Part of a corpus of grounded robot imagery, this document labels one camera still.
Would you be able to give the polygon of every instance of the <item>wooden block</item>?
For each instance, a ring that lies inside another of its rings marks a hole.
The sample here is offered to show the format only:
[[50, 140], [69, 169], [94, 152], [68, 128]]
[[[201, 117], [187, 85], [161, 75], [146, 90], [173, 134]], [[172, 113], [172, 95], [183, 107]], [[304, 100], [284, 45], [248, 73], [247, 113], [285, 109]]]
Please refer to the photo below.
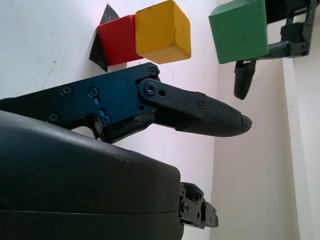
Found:
[[101, 24], [96, 31], [109, 66], [143, 58], [136, 52], [135, 15]]
[[189, 59], [189, 19], [172, 0], [137, 11], [135, 44], [138, 55], [157, 64]]

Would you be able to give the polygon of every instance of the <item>black bracket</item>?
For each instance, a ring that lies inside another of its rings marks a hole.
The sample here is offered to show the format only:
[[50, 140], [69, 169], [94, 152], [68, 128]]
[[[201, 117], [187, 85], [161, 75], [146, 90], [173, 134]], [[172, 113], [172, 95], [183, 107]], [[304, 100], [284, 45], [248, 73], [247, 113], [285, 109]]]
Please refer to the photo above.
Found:
[[180, 183], [179, 218], [182, 224], [200, 229], [219, 225], [217, 210], [206, 202], [203, 191], [192, 183]]
[[205, 116], [199, 108], [199, 102], [206, 101], [206, 95], [201, 92], [186, 91], [167, 85], [154, 79], [144, 79], [139, 84], [139, 94], [147, 101], [185, 113], [196, 119]]
[[[267, 55], [236, 62], [234, 95], [241, 100], [245, 99], [248, 94], [257, 60], [295, 58], [307, 56], [310, 52], [312, 30], [319, 1], [293, 0], [278, 3], [266, 0], [265, 5], [268, 23], [286, 18], [286, 24], [281, 28], [281, 41], [270, 44]], [[294, 23], [294, 17], [303, 13], [306, 13], [305, 22]]]

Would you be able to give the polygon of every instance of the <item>textured fingertip pad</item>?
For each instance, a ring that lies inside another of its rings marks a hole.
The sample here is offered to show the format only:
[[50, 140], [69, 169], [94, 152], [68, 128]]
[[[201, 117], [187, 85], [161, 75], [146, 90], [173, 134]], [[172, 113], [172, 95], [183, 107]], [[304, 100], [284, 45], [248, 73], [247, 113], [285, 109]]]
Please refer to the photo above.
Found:
[[252, 125], [249, 117], [244, 116], [233, 107], [206, 97], [203, 111], [204, 119], [189, 119], [175, 130], [180, 132], [202, 134], [215, 137], [232, 137], [246, 133]]

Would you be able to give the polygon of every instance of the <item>white wall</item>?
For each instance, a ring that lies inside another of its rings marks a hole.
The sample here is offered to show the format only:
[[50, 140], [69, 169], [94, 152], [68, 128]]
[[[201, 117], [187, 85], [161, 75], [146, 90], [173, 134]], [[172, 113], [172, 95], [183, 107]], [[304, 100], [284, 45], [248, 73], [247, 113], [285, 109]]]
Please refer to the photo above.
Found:
[[320, 14], [317, 16], [313, 28], [310, 55], [293, 60], [315, 240], [320, 239]]
[[[269, 42], [282, 22], [268, 26]], [[216, 138], [212, 240], [298, 240], [299, 227], [281, 60], [258, 61], [245, 100], [235, 98], [234, 63], [218, 66], [217, 98], [252, 119], [247, 133]]]
[[[1, 0], [0, 99], [103, 74], [89, 52], [108, 0]], [[110, 0], [120, 16], [160, 0]], [[160, 79], [170, 85], [216, 96], [217, 57], [208, 15], [215, 0], [177, 0], [191, 22], [191, 59], [160, 65]], [[134, 66], [147, 62], [128, 63]], [[176, 166], [181, 180], [197, 184], [211, 199], [213, 137], [175, 132], [153, 125], [117, 143]], [[186, 227], [183, 239], [206, 240], [209, 230]]]

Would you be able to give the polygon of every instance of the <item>metal bracket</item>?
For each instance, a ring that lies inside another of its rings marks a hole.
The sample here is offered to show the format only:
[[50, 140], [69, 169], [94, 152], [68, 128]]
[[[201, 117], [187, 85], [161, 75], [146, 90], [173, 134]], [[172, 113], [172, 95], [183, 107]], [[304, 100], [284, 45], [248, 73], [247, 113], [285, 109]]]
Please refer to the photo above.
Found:
[[156, 105], [183, 112], [196, 119], [205, 117], [199, 103], [204, 103], [207, 97], [201, 92], [182, 90], [151, 78], [142, 80], [138, 91], [143, 99]]
[[192, 183], [180, 183], [179, 218], [182, 224], [200, 229], [219, 225], [217, 210], [206, 202], [204, 193]]

